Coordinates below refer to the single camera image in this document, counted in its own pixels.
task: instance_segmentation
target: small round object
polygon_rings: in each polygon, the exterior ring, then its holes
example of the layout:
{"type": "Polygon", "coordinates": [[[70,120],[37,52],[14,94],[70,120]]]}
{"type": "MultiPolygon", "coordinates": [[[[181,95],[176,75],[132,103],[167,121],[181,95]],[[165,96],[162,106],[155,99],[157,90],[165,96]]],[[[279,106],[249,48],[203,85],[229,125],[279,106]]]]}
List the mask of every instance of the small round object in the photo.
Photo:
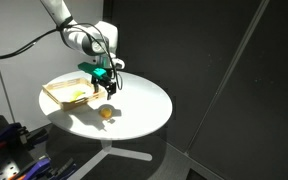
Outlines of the small round object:
{"type": "Polygon", "coordinates": [[[110,108],[103,108],[100,110],[100,115],[105,119],[110,118],[112,116],[112,110],[110,108]]]}

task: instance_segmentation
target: black wall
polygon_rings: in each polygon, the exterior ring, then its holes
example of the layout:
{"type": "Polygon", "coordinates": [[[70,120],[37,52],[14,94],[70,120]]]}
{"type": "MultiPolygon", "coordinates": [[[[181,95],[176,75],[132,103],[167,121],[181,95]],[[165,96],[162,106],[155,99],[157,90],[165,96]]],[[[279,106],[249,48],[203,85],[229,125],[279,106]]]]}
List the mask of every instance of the black wall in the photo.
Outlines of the black wall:
{"type": "MultiPolygon", "coordinates": [[[[162,138],[185,152],[261,1],[112,2],[118,57],[170,95],[162,138]]],[[[189,150],[225,179],[288,179],[288,2],[269,3],[189,150]]]]}
{"type": "Polygon", "coordinates": [[[288,2],[270,1],[191,157],[227,179],[288,179],[288,2]]]}

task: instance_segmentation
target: cardboard tray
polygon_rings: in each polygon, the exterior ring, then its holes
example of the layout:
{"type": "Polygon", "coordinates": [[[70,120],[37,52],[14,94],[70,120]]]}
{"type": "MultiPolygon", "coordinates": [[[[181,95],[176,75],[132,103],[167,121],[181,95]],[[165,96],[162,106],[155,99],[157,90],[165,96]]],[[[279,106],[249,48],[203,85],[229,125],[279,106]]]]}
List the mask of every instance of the cardboard tray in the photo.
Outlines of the cardboard tray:
{"type": "Polygon", "coordinates": [[[105,89],[99,86],[94,93],[94,85],[85,78],[43,85],[43,92],[56,102],[63,111],[74,109],[90,101],[105,97],[105,89]],[[70,100],[76,91],[84,92],[76,100],[70,100]]]}

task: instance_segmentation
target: cable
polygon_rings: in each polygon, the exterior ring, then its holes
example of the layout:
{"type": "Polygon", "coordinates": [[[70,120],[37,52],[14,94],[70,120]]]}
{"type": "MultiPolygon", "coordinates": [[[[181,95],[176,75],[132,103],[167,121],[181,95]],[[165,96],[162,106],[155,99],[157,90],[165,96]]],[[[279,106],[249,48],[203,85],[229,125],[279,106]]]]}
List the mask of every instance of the cable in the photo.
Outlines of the cable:
{"type": "Polygon", "coordinates": [[[113,73],[114,73],[114,77],[111,78],[111,79],[115,79],[115,78],[116,78],[117,87],[118,87],[119,90],[122,90],[122,88],[123,88],[123,79],[122,79],[122,76],[121,76],[120,74],[118,74],[117,71],[116,71],[116,67],[115,67],[115,65],[114,65],[114,63],[113,63],[111,54],[110,54],[110,52],[109,52],[109,45],[108,45],[107,41],[105,40],[105,38],[104,38],[103,34],[101,33],[101,31],[100,31],[98,28],[96,28],[94,25],[90,24],[90,23],[77,23],[77,24],[74,24],[74,25],[68,25],[66,28],[70,28],[70,27],[71,27],[71,28],[76,28],[76,29],[79,29],[79,30],[83,31],[83,32],[87,35],[87,37],[89,38],[89,40],[90,40],[90,39],[93,39],[93,40],[105,51],[105,53],[106,53],[106,54],[108,55],[108,57],[109,57],[109,60],[110,60],[110,63],[111,63],[112,69],[113,69],[113,73]],[[94,27],[94,29],[96,29],[96,30],[99,32],[99,34],[101,35],[101,38],[103,39],[106,48],[103,48],[103,46],[102,46],[92,35],[90,35],[87,31],[85,31],[85,30],[82,29],[82,28],[75,27],[75,26],[78,26],[78,25],[89,25],[89,26],[94,27]],[[118,80],[118,77],[117,77],[118,75],[120,76],[121,81],[122,81],[122,82],[121,82],[121,85],[120,85],[119,80],[118,80]]]}
{"type": "MultiPolygon", "coordinates": [[[[113,70],[113,73],[114,73],[114,77],[113,78],[110,77],[110,78],[111,79],[116,79],[116,83],[117,83],[118,89],[122,90],[122,88],[123,88],[122,76],[120,74],[118,74],[117,71],[116,71],[116,67],[115,67],[115,65],[113,63],[111,54],[109,52],[108,42],[105,40],[102,32],[97,27],[95,27],[93,24],[90,24],[90,23],[77,23],[77,24],[74,24],[74,25],[67,25],[64,28],[76,28],[76,29],[79,29],[79,30],[83,31],[87,35],[87,37],[89,38],[90,42],[92,42],[91,40],[94,40],[105,51],[105,53],[108,55],[108,58],[110,60],[110,63],[111,63],[111,66],[112,66],[112,70],[113,70]],[[102,45],[90,33],[88,33],[87,31],[83,30],[82,28],[74,27],[74,26],[77,26],[77,25],[89,25],[89,26],[92,26],[94,29],[96,29],[99,32],[99,34],[101,35],[101,38],[104,41],[105,48],[103,48],[102,45]],[[119,80],[118,80],[117,76],[120,76],[120,78],[121,78],[121,86],[120,86],[120,83],[119,83],[119,80]]],[[[47,36],[47,35],[49,35],[49,34],[51,34],[53,32],[56,32],[56,31],[59,31],[59,29],[58,28],[52,29],[52,30],[42,34],[41,36],[38,36],[37,38],[35,38],[31,42],[29,42],[28,44],[26,44],[23,47],[21,47],[20,49],[18,49],[17,51],[15,51],[13,53],[10,53],[10,54],[5,54],[5,55],[0,56],[0,59],[11,58],[11,57],[14,57],[14,56],[17,56],[17,55],[21,54],[21,53],[27,51],[28,49],[30,49],[31,47],[33,47],[43,37],[45,37],[45,36],[47,36]]]]}
{"type": "Polygon", "coordinates": [[[29,42],[28,44],[26,44],[25,46],[21,47],[20,49],[18,49],[17,51],[10,53],[10,54],[6,54],[6,55],[2,55],[0,56],[0,59],[6,59],[6,58],[11,58],[14,56],[17,56],[25,51],[27,51],[28,49],[30,49],[31,47],[33,47],[40,39],[42,39],[43,37],[56,32],[57,29],[52,29],[44,34],[42,34],[41,36],[38,36],[37,38],[35,38],[34,40],[32,40],[31,42],[29,42]]]}

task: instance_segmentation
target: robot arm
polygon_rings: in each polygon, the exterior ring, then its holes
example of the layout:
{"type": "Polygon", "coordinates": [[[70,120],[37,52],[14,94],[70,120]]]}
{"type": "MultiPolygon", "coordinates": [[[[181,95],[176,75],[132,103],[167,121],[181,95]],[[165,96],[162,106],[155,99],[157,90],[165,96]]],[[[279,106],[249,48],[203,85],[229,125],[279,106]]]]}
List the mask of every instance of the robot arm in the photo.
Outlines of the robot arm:
{"type": "Polygon", "coordinates": [[[41,0],[41,3],[52,17],[57,27],[62,28],[61,36],[66,46],[83,54],[95,56],[95,60],[91,63],[101,68],[112,68],[107,53],[110,53],[117,69],[123,69],[125,67],[124,62],[117,59],[115,56],[118,37],[118,31],[115,26],[103,21],[98,22],[94,27],[78,24],[73,19],[63,0],[41,0]],[[102,33],[105,41],[108,43],[108,51],[98,30],[102,33]],[[90,38],[85,32],[91,35],[95,40],[90,38]]]}

